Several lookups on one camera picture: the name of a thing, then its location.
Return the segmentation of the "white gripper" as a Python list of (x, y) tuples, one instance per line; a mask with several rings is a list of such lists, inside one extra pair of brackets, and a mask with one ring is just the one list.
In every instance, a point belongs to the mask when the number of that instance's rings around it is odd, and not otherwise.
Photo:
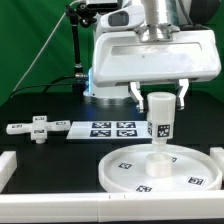
[(176, 109), (185, 107), (190, 81), (210, 81), (221, 71), (214, 32), (180, 31), (170, 42), (142, 43), (133, 31), (101, 35), (92, 62), (92, 81), (98, 87), (129, 84), (129, 94), (144, 112), (141, 84), (176, 83)]

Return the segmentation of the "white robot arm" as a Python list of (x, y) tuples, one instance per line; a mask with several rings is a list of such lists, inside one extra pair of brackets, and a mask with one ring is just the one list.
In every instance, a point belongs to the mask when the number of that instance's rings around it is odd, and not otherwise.
[(94, 17), (94, 51), (84, 97), (100, 105), (135, 101), (144, 110), (142, 85), (175, 83), (184, 108), (191, 82), (210, 81), (221, 70), (215, 34), (190, 21), (192, 0), (87, 0)]

